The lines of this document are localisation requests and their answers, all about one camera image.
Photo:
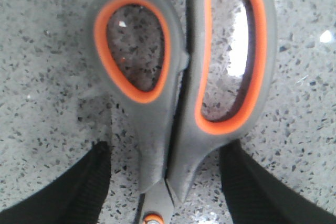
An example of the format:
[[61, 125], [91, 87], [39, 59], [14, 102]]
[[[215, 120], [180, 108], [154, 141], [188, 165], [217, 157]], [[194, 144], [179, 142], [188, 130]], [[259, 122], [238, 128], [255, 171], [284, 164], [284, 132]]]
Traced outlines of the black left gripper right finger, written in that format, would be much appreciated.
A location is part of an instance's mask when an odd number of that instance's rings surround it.
[[220, 149], [222, 191], [233, 223], [335, 223], [335, 216], [294, 192], [234, 141]]

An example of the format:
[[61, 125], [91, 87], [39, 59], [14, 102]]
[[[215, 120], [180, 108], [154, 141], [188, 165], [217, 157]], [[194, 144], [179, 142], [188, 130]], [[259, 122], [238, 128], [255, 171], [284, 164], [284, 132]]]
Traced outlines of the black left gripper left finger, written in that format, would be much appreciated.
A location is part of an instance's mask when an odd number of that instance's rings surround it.
[[1, 212], [1, 223], [97, 223], [107, 197], [111, 153], [107, 142], [92, 149], [64, 174]]

